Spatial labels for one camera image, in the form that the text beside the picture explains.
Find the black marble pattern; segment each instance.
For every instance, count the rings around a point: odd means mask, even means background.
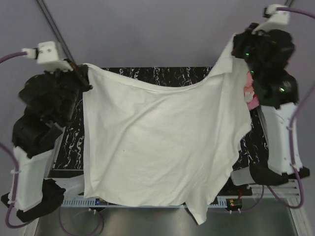
[[[203,80],[210,72],[211,67],[136,67],[136,68],[104,68],[130,78],[141,80],[150,84],[183,87]],[[83,169],[83,103],[82,97],[75,107],[75,120],[71,126],[66,127],[58,157],[53,170],[82,170]],[[266,163],[268,147],[261,127],[258,112],[251,111],[252,130],[241,140],[242,150],[234,169],[248,165]]]

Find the black marble table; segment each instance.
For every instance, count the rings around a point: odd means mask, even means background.
[[[168,87],[182,87],[203,80],[211,67],[150,67],[150,68],[104,68],[130,79],[141,80],[150,84]],[[235,170],[266,163],[268,147],[256,109],[250,111],[252,130],[241,140],[242,150],[233,166]],[[50,177],[73,177],[83,173],[83,103],[82,97],[75,107],[75,120],[66,127],[57,159],[50,172]]]

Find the gray backdrop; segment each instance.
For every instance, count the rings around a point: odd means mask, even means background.
[[[0,0],[0,55],[54,40],[34,0]],[[46,0],[49,9],[78,63],[104,67],[120,66],[207,66],[213,65],[234,32],[251,22],[262,22],[263,7],[272,0]],[[314,0],[297,0],[297,8],[315,12]],[[288,31],[293,34],[297,52],[288,71],[299,82],[301,95],[315,79],[315,21],[292,15]],[[33,61],[15,59],[1,69],[1,139],[10,145],[14,122],[23,113],[17,93],[32,75],[41,73]],[[298,119],[299,150],[305,166],[315,170],[313,157],[315,96]],[[13,168],[2,154],[1,194],[10,189],[9,170]],[[303,181],[305,208],[314,225],[314,175]],[[2,235],[17,235],[3,221]]]

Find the white t-shirt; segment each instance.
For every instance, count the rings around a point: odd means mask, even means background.
[[[231,39],[204,80],[180,88],[88,64],[84,197],[131,207],[186,203],[198,224],[206,220],[251,129],[248,68],[232,48]]]

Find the pink object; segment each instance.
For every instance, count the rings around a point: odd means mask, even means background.
[[[244,94],[246,94],[246,97],[250,97],[250,94],[253,95],[252,96],[252,100],[251,101],[247,101],[247,105],[248,105],[248,109],[252,110],[256,107],[259,106],[259,101],[258,98],[256,96],[256,94],[254,93],[254,88],[252,87],[252,75],[250,72],[247,73],[247,83],[245,84],[244,87]]]

